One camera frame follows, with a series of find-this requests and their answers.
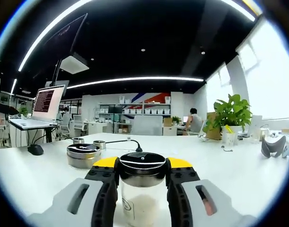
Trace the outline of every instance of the white table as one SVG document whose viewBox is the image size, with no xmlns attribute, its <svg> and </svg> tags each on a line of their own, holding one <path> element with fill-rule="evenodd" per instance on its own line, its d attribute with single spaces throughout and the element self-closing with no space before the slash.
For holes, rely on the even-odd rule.
<svg viewBox="0 0 289 227">
<path fill-rule="evenodd" d="M 272 202 L 289 172 L 287 159 L 266 159 L 260 152 L 261 144 L 240 141 L 233 152 L 221 149 L 219 141 L 202 142 L 196 136 L 133 136 L 143 151 L 159 153 L 165 157 L 186 159 L 193 164 L 201 179 L 209 179 L 232 199 L 233 207 L 241 214 L 260 216 Z M 85 136 L 85 142 L 94 140 L 123 140 L 126 135 L 98 133 Z M 25 215 L 41 213 L 51 206 L 53 197 L 75 178 L 84 178 L 88 170 L 68 165 L 66 147 L 71 140 L 43 144 L 44 154 L 33 156 L 26 148 L 0 149 L 0 182 L 6 192 Z M 107 144 L 103 157 L 121 156 L 136 149 L 134 142 Z M 160 192 L 162 210 L 159 224 L 170 226 L 166 201 L 166 187 Z M 124 222 L 121 189 L 114 226 Z"/>
</svg>

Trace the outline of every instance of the white chair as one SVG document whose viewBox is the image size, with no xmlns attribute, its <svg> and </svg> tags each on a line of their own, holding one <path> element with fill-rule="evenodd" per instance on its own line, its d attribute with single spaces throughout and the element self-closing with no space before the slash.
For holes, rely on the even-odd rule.
<svg viewBox="0 0 289 227">
<path fill-rule="evenodd" d="M 162 136 L 163 117 L 162 116 L 135 116 L 131 134 Z"/>
<path fill-rule="evenodd" d="M 2 141 L 2 146 L 6 146 L 5 143 L 9 140 L 9 130 L 7 125 L 5 125 L 5 119 L 1 119 L 2 124 L 0 124 L 0 141 Z"/>
<path fill-rule="evenodd" d="M 74 115 L 74 129 L 81 130 L 81 135 L 88 130 L 88 124 L 83 123 L 81 115 Z"/>
<path fill-rule="evenodd" d="M 60 123 L 60 130 L 61 130 L 61 135 L 63 136 L 69 136 L 70 135 L 70 114 L 65 113 L 62 117 L 62 121 Z"/>
</svg>

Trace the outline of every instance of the green plant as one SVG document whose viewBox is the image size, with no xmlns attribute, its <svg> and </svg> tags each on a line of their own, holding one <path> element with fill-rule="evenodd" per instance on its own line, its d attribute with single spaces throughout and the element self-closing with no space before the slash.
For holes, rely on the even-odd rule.
<svg viewBox="0 0 289 227">
<path fill-rule="evenodd" d="M 252 112 L 249 111 L 249 103 L 247 100 L 241 100 L 240 95 L 228 95 L 228 102 L 223 100 L 217 100 L 214 103 L 214 109 L 216 117 L 214 120 L 207 119 L 205 130 L 208 130 L 210 126 L 213 128 L 220 128 L 221 126 L 242 126 L 245 129 L 245 125 L 250 125 Z"/>
<path fill-rule="evenodd" d="M 28 111 L 26 107 L 19 108 L 19 113 L 27 117 Z"/>
<path fill-rule="evenodd" d="M 177 116 L 174 116 L 172 119 L 174 122 L 177 122 L 177 123 L 179 123 L 181 121 L 181 118 L 177 117 Z"/>
</svg>

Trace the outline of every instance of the window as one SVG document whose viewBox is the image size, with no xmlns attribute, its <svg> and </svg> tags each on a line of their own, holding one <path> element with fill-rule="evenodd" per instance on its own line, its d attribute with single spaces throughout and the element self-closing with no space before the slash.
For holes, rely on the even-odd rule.
<svg viewBox="0 0 289 227">
<path fill-rule="evenodd" d="M 222 65 L 207 81 L 207 111 L 214 112 L 214 102 L 217 99 L 228 100 L 233 95 L 230 77 L 226 65 Z"/>
<path fill-rule="evenodd" d="M 289 118 L 289 54 L 276 29 L 261 21 L 238 53 L 253 114 Z"/>
</svg>

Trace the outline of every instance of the ceiling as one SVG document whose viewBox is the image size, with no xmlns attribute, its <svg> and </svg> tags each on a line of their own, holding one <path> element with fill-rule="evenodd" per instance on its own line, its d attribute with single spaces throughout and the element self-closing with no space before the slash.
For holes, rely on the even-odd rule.
<svg viewBox="0 0 289 227">
<path fill-rule="evenodd" d="M 241 0 L 235 1 L 251 12 Z M 40 48 L 35 49 L 21 73 L 18 68 L 38 35 L 75 2 L 45 0 L 26 16 L 0 59 L 0 77 L 6 81 L 1 90 L 10 92 L 17 78 L 15 93 L 34 97 L 37 89 L 52 79 L 55 65 L 43 67 Z M 236 47 L 255 25 L 219 0 L 93 0 L 69 14 L 41 43 L 85 13 L 88 17 L 74 52 L 87 61 L 89 70 L 74 75 L 61 70 L 58 80 L 70 80 L 70 85 L 138 76 L 206 79 L 223 62 L 235 57 Z M 203 84 L 164 80 L 114 82 L 69 89 L 65 98 L 130 92 L 194 93 Z"/>
</svg>

